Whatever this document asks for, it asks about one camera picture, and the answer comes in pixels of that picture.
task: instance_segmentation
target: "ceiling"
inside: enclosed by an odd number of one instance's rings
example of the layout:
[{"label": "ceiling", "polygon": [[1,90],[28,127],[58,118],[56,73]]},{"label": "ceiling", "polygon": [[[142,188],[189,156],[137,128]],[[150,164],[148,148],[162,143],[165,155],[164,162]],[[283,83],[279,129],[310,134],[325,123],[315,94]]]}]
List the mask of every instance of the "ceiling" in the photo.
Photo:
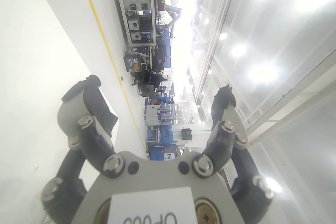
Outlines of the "ceiling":
[{"label": "ceiling", "polygon": [[184,98],[200,104],[192,117],[210,120],[218,87],[230,84],[255,140],[326,86],[332,92],[335,8],[334,0],[197,0],[192,42],[204,47],[191,51],[187,70]]}]

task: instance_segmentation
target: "white pillar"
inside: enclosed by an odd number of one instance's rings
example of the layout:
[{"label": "white pillar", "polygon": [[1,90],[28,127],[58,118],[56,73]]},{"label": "white pillar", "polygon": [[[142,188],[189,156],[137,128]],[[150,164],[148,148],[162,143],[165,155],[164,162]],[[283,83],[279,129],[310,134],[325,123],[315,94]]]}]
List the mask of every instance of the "white pillar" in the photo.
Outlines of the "white pillar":
[{"label": "white pillar", "polygon": [[[191,129],[192,140],[182,139],[181,131],[183,128]],[[173,138],[179,147],[205,147],[211,133],[211,124],[185,124],[172,125]]]}]

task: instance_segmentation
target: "metal screw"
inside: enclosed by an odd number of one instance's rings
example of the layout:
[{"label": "metal screw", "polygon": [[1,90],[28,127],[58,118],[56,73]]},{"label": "metal screw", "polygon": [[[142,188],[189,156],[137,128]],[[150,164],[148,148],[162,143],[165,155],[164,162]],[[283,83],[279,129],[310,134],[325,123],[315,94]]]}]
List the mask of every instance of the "metal screw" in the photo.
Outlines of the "metal screw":
[{"label": "metal screw", "polygon": [[124,168],[124,160],[118,154],[110,155],[104,163],[103,171],[113,171],[118,174]]},{"label": "metal screw", "polygon": [[56,191],[59,189],[59,185],[63,182],[62,178],[55,177],[51,179],[44,187],[41,193],[41,200],[48,202],[55,197]]},{"label": "metal screw", "polygon": [[203,154],[198,160],[194,160],[192,166],[193,170],[203,177],[209,177],[213,173],[212,161],[205,154]]},{"label": "metal screw", "polygon": [[267,199],[272,199],[274,196],[273,190],[268,186],[263,176],[257,175],[253,177],[253,184],[262,190]]},{"label": "metal screw", "polygon": [[110,170],[113,171],[118,168],[120,165],[119,159],[112,157],[110,159],[107,159],[106,162],[104,163],[104,171]]},{"label": "metal screw", "polygon": [[80,118],[77,122],[82,129],[87,128],[93,123],[93,118],[91,116],[84,116]]},{"label": "metal screw", "polygon": [[69,145],[69,148],[76,149],[79,146],[78,136],[69,137],[68,145]]},{"label": "metal screw", "polygon": [[206,170],[210,169],[210,164],[209,164],[209,162],[207,162],[207,160],[205,158],[201,157],[198,160],[198,167],[201,171],[206,172]]},{"label": "metal screw", "polygon": [[234,132],[234,126],[230,120],[225,120],[224,124],[222,125],[222,129],[227,131],[228,133]]},{"label": "metal screw", "polygon": [[241,134],[235,134],[236,141],[238,141],[241,144],[245,144],[246,140],[243,139],[243,136]]}]

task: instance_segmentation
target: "black box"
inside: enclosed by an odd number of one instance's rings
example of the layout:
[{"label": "black box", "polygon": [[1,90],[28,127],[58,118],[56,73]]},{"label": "black box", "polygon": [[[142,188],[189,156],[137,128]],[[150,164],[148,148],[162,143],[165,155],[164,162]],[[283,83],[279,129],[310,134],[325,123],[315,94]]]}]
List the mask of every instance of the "black box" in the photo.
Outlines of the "black box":
[{"label": "black box", "polygon": [[182,133],[182,139],[190,140],[192,138],[191,130],[189,128],[183,128],[181,133]]}]

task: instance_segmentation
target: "metal frame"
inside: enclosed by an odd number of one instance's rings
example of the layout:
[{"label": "metal frame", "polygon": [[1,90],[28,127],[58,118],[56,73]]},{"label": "metal frame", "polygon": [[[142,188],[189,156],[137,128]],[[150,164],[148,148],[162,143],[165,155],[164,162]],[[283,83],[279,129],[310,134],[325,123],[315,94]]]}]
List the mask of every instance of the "metal frame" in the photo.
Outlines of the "metal frame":
[{"label": "metal frame", "polygon": [[155,0],[150,0],[150,5],[151,5],[151,20],[152,20],[152,25],[153,25],[153,31],[152,31],[152,36],[153,36],[153,43],[132,43],[131,40],[131,33],[128,28],[128,20],[125,14],[125,6],[124,6],[124,0],[118,0],[121,8],[121,13],[123,16],[123,21],[125,25],[125,31],[126,31],[126,36],[127,36],[127,42],[129,46],[132,47],[140,47],[140,46],[156,46],[156,7],[155,7]]}]

